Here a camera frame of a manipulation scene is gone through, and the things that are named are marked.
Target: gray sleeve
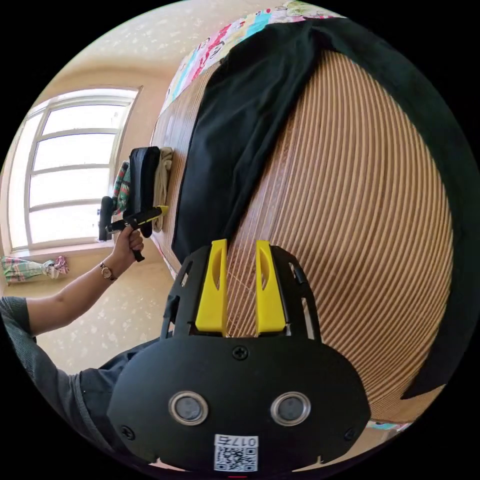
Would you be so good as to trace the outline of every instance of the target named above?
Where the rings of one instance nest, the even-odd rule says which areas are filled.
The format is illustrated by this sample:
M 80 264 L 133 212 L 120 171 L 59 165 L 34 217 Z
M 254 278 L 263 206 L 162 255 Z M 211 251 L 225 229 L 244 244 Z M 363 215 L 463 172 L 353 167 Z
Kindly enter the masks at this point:
M 45 400 L 78 433 L 108 447 L 88 415 L 80 375 L 68 375 L 57 368 L 32 337 L 27 300 L 2 297 L 0 314 L 18 359 Z

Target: window frame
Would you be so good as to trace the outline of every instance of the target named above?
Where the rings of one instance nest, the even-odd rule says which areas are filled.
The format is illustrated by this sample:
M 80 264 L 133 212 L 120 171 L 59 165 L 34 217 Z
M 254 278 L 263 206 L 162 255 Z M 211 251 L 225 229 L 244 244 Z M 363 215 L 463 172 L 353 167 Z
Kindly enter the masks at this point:
M 103 94 L 85 94 L 88 92 L 92 92 L 95 90 L 103 90 Z M 105 94 L 105 91 L 111 91 L 112 94 Z M 120 94 L 113 94 L 113 92 L 124 92 L 124 95 Z M 8 181 L 3 185 L 7 187 L 6 193 L 6 211 L 2 215 L 4 220 L 6 221 L 6 230 L 7 233 L 7 245 L 4 244 L 5 247 L 8 247 L 8 250 L 11 255 L 21 256 L 22 253 L 29 254 L 31 252 L 44 250 L 44 249 L 58 249 L 63 247 L 72 247 L 75 245 L 78 246 L 88 246 L 89 244 L 97 243 L 96 237 L 83 237 L 83 238 L 69 238 L 69 239 L 62 239 L 62 240 L 51 240 L 46 242 L 32 242 L 32 232 L 30 226 L 30 219 L 29 215 L 31 212 L 40 211 L 40 210 L 47 210 L 56 207 L 67 207 L 67 206 L 75 206 L 75 205 L 99 205 L 101 202 L 101 198 L 96 199 L 82 199 L 82 200 L 68 200 L 63 202 L 57 203 L 47 203 L 42 205 L 37 205 L 34 207 L 30 207 L 30 180 L 32 176 L 45 174 L 45 173 L 53 173 L 53 172 L 61 172 L 67 170 L 93 170 L 97 168 L 108 168 L 108 192 L 105 195 L 110 195 L 115 179 L 116 179 L 116 169 L 117 169 L 117 159 L 120 154 L 121 146 L 123 137 L 125 134 L 125 127 L 128 123 L 131 111 L 135 102 L 139 96 L 140 89 L 139 88 L 132 88 L 132 87 L 91 87 L 86 90 L 78 91 L 79 95 L 75 96 L 75 92 L 68 92 L 63 95 L 58 95 L 53 97 L 39 105 L 33 107 L 28 114 L 23 119 L 17 134 L 15 135 L 11 149 L 11 153 L 7 155 L 7 161 L 9 161 L 9 171 L 4 171 L 4 174 L 7 174 Z M 77 107 L 77 106 L 88 106 L 88 105 L 112 105 L 112 106 L 122 106 L 125 107 L 122 118 L 120 119 L 118 128 L 76 128 L 70 130 L 62 130 L 53 133 L 42 134 L 49 115 L 51 112 L 70 108 L 70 107 Z M 12 246 L 11 234 L 10 234 L 10 218 L 9 218 L 9 202 L 10 202 L 10 179 L 12 175 L 12 166 L 15 161 L 17 148 L 19 144 L 19 140 L 22 136 L 24 131 L 25 124 L 28 120 L 37 115 L 42 115 L 36 132 L 33 138 L 33 142 L 30 146 L 30 151 L 28 154 L 27 164 L 26 164 L 26 172 L 25 172 L 25 189 L 23 192 L 23 214 L 24 214 L 24 222 L 25 222 L 25 229 L 26 229 L 26 239 L 27 245 L 22 245 L 18 247 Z M 112 149 L 110 152 L 110 158 L 108 164 L 81 164 L 81 165 L 68 165 L 68 166 L 60 166 L 60 167 L 53 167 L 53 168 L 46 168 L 42 170 L 34 170 L 34 163 L 37 154 L 37 149 L 39 142 L 43 140 L 47 140 L 50 138 L 59 138 L 64 136 L 70 135 L 82 135 L 82 134 L 113 134 L 113 144 Z

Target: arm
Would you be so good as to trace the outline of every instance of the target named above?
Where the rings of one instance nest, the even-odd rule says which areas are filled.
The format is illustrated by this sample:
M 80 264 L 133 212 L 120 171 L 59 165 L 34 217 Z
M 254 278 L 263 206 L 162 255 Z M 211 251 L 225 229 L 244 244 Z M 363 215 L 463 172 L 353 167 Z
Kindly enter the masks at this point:
M 118 278 L 135 261 L 132 249 L 141 251 L 143 247 L 140 232 L 127 226 L 103 263 Z M 27 298 L 31 335 L 36 337 L 69 325 L 90 310 L 112 283 L 110 279 L 103 278 L 100 265 L 97 265 L 53 296 Z

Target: window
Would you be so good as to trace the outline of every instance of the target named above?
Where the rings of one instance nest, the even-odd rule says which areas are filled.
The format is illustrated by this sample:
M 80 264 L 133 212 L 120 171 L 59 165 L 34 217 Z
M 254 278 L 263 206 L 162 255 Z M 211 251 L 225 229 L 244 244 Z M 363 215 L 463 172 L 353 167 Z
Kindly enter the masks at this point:
M 20 127 L 8 183 L 11 251 L 92 243 L 115 181 L 137 90 L 91 89 L 33 108 Z

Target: person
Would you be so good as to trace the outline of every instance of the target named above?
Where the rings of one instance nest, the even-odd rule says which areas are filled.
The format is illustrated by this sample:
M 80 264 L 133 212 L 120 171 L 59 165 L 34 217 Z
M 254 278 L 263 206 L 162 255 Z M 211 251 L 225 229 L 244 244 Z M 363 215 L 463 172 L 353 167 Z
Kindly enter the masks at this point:
M 49 297 L 3 296 L 0 314 L 21 364 L 50 406 L 97 447 L 145 465 L 143 460 L 132 457 L 122 444 L 108 421 L 107 408 L 112 387 L 123 367 L 136 353 L 157 340 L 120 353 L 99 368 L 71 375 L 58 369 L 36 340 L 38 335 L 66 327 L 86 313 L 135 262 L 133 251 L 141 252 L 143 248 L 140 232 L 127 226 L 118 235 L 112 253 L 100 265 Z M 169 467 L 161 462 L 159 465 Z

